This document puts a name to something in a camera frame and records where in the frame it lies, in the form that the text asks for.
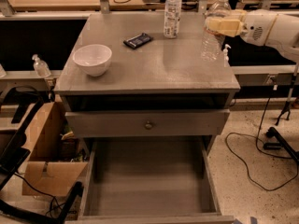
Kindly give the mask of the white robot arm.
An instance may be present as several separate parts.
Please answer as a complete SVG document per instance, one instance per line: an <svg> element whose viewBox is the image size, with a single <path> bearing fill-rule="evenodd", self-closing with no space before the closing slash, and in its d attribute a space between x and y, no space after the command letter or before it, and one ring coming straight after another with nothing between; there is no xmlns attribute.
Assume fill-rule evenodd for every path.
<svg viewBox="0 0 299 224"><path fill-rule="evenodd" d="M208 16L205 27L220 35L239 35L251 45L271 47L288 60L299 59L298 17L264 9L249 12L237 9L226 17Z"/></svg>

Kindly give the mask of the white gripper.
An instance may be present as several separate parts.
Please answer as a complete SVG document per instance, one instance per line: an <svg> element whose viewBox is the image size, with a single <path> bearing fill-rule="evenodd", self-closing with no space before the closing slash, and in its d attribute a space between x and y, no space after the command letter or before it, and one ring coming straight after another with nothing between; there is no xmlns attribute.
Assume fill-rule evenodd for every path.
<svg viewBox="0 0 299 224"><path fill-rule="evenodd" d="M243 9L232 9L230 17L231 19L208 17L206 18L205 26L209 32L215 35L235 37L241 34L240 37L245 42L263 46L277 17L277 13L263 9L253 10L248 13Z"/></svg>

